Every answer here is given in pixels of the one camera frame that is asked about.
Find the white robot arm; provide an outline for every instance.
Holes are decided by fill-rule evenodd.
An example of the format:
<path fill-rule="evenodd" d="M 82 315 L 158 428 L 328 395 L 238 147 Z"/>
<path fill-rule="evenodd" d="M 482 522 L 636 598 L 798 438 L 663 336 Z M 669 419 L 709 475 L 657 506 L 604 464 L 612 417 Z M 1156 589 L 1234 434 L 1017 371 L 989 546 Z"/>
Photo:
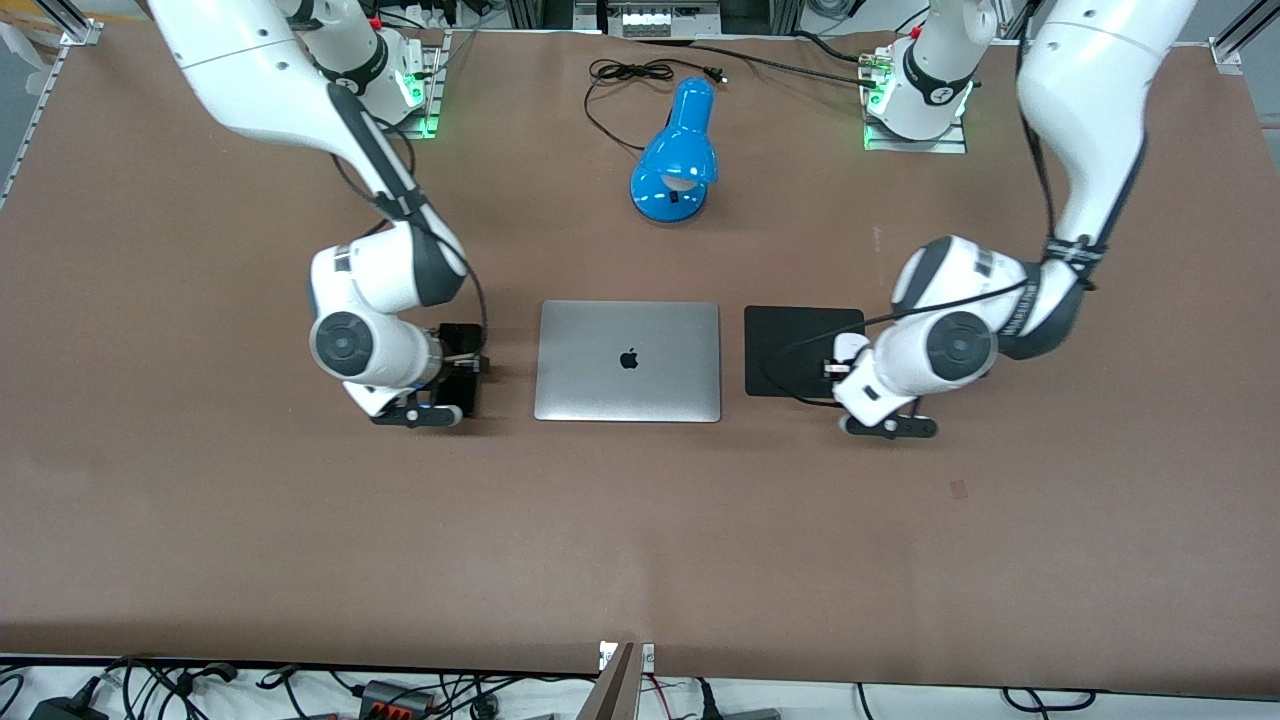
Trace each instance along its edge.
<path fill-rule="evenodd" d="M 467 264 L 375 120 L 321 77 L 270 0 L 152 0 L 174 59 L 205 109 L 246 137 L 332 152 L 351 164 L 392 227 L 320 251 L 311 263 L 311 350 L 370 416 L 451 368 L 451 351 L 396 313 L 447 302 Z M 479 372 L 480 359 L 461 359 Z M 456 424 L 456 406 L 413 407 L 415 424 Z"/>
<path fill-rule="evenodd" d="M 1142 164 L 1147 90 L 1194 5 L 1059 0 L 1018 78 L 1028 123 L 1070 181 L 1053 237 L 1039 263 L 960 237 L 918 250 L 892 296 L 893 311 L 908 315 L 874 345 L 837 342 L 856 355 L 837 359 L 849 370 L 833 388 L 850 413 L 846 432 L 893 437 L 913 419 L 895 415 L 908 402 L 974 382 L 997 354 L 1037 357 L 1066 338 Z"/>
<path fill-rule="evenodd" d="M 890 47 L 890 82 L 867 108 L 908 140 L 932 140 L 951 127 L 1000 24 L 992 0 L 929 0 L 927 19 L 918 38 Z"/>

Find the brown table surface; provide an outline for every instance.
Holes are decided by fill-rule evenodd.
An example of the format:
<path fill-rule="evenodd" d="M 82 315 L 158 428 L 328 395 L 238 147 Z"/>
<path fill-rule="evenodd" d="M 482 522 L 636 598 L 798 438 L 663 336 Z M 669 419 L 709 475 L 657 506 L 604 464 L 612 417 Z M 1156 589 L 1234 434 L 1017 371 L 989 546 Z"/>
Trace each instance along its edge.
<path fill-rule="evenodd" d="M 581 106 L 591 59 L 660 55 L 732 78 L 722 179 L 678 227 L 637 217 Z M 847 86 L 483 35 L 417 154 L 495 372 L 481 418 L 431 433 L 371 425 L 306 348 L 310 258 L 371 211 L 323 154 L 210 119 L 154 27 L 108 28 L 0 214 L 0 644 L 591 671 L 598 641 L 645 639 L 672 675 L 1280 692 L 1280 182 L 1204 49 L 1156 82 L 1060 351 L 927 400 L 928 442 L 744 393 L 746 305 L 884 311 L 947 233 L 1038 256 L 1012 58 L 982 65 L 968 155 L 913 156 L 863 151 Z M 669 91 L 595 110 L 643 142 Z M 552 297 L 718 302 L 722 421 L 535 421 Z M 467 290 L 411 316 L 475 313 Z"/>

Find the power cord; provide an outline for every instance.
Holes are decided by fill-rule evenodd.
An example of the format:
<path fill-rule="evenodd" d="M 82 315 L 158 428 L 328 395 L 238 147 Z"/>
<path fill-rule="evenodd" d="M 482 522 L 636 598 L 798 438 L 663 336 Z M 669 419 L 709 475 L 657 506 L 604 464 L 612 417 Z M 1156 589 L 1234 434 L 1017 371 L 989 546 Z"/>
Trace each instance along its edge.
<path fill-rule="evenodd" d="M 809 31 L 797 29 L 797 31 L 792 32 L 791 36 L 792 37 L 803 37 L 805 40 L 812 40 L 813 44 L 818 46 L 818 50 L 822 50 L 823 53 L 831 55 L 832 58 L 835 58 L 837 60 L 844 60 L 846 63 L 854 63 L 854 64 L 858 64 L 858 63 L 861 61 L 861 59 L 858 55 L 849 55 L 849 54 L 841 53 L 840 50 L 836 50 L 831 45 L 827 45 L 827 41 L 823 40 L 822 36 L 812 33 Z"/>
<path fill-rule="evenodd" d="M 824 73 L 822 70 L 815 70 L 812 68 L 801 68 L 800 65 L 788 65 L 786 63 L 780 63 L 777 60 L 769 60 L 768 58 L 758 58 L 755 55 L 748 55 L 746 53 L 739 53 L 737 50 L 727 50 L 724 47 L 714 47 L 712 45 L 689 45 L 687 47 L 691 47 L 694 50 L 704 50 L 707 53 L 718 53 L 721 55 L 728 55 L 730 58 L 737 58 L 739 60 L 755 63 L 759 65 L 764 65 L 767 68 L 773 68 L 788 73 L 815 77 L 820 79 L 831 79 L 836 82 L 845 82 L 849 85 L 856 85 L 859 87 L 876 88 L 876 82 L 870 79 L 849 77 L 849 76 L 837 76 L 833 73 Z"/>
<path fill-rule="evenodd" d="M 1014 697 L 1010 694 L 1010 691 L 1014 689 L 1021 691 L 1028 696 L 1030 696 L 1032 701 L 1036 705 L 1028 706 L 1015 701 Z M 1010 707 L 1012 707 L 1019 712 L 1025 712 L 1028 715 L 1039 715 L 1041 720 L 1050 720 L 1048 716 L 1050 712 L 1075 712 L 1078 710 L 1084 710 L 1085 707 L 1089 707 L 1091 705 L 1093 705 L 1094 701 L 1098 700 L 1097 691 L 1082 691 L 1082 692 L 1085 696 L 1084 700 L 1071 705 L 1046 705 L 1044 701 L 1041 700 L 1039 694 L 1032 688 L 1001 688 L 1000 697 L 1002 697 L 1005 702 L 1009 703 Z"/>
<path fill-rule="evenodd" d="M 6 700 L 4 705 L 0 705 L 0 717 L 4 717 L 4 714 L 9 712 L 9 708 L 13 707 L 14 701 L 18 700 L 18 694 L 22 693 L 22 687 L 27 684 L 27 679 L 20 674 L 5 675 L 4 678 L 0 678 L 0 687 L 8 685 L 9 683 L 14 683 L 13 694 L 9 696 L 9 700 Z"/>
<path fill-rule="evenodd" d="M 591 114 L 590 106 L 591 94 L 595 92 L 596 87 L 605 83 L 621 85 L 632 79 L 655 79 L 659 82 L 668 82 L 676 77 L 676 70 L 672 65 L 684 65 L 686 68 L 699 70 L 714 83 L 728 82 L 728 78 L 724 77 L 724 70 L 719 68 L 699 65 L 696 63 L 677 60 L 675 58 L 659 58 L 657 60 L 649 60 L 643 65 L 620 63 L 618 60 L 612 60 L 609 58 L 599 58 L 593 60 L 586 68 L 588 74 L 591 76 L 591 85 L 588 86 L 586 94 L 582 95 L 582 113 L 586 114 L 586 119 L 590 120 L 596 129 L 603 132 L 605 137 L 613 142 L 617 142 L 628 150 L 644 151 L 644 145 L 636 145 L 622 140 L 621 137 L 613 135 L 609 128 L 604 127 L 600 120 L 595 119 L 595 115 Z"/>
<path fill-rule="evenodd" d="M 707 682 L 707 678 L 695 678 L 695 680 L 703 687 L 703 720 L 723 720 L 724 716 L 716 706 L 716 693 L 712 692 L 712 684 Z"/>
<path fill-rule="evenodd" d="M 863 706 L 863 717 L 865 720 L 876 720 L 872 715 L 872 708 L 867 705 L 867 691 L 863 689 L 861 683 L 854 683 L 854 688 L 858 689 L 858 705 Z"/>

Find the lamp shade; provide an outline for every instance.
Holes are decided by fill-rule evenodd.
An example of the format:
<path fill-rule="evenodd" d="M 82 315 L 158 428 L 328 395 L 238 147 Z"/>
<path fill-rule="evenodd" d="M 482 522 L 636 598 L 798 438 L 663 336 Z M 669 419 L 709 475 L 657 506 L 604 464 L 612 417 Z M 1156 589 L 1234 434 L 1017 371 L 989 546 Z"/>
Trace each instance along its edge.
<path fill-rule="evenodd" d="M 667 127 L 640 155 L 631 174 L 631 201 L 664 223 L 691 218 L 707 200 L 707 183 L 719 179 L 716 149 L 707 137 L 716 91 L 700 77 L 676 87 Z"/>

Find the silver laptop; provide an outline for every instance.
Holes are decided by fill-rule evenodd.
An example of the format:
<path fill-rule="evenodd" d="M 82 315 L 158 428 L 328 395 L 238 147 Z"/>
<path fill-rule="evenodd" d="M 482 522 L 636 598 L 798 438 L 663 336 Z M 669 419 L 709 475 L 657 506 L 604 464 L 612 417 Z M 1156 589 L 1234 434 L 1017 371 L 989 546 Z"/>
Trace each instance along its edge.
<path fill-rule="evenodd" d="M 548 300 L 538 342 L 539 420 L 719 420 L 713 302 Z"/>

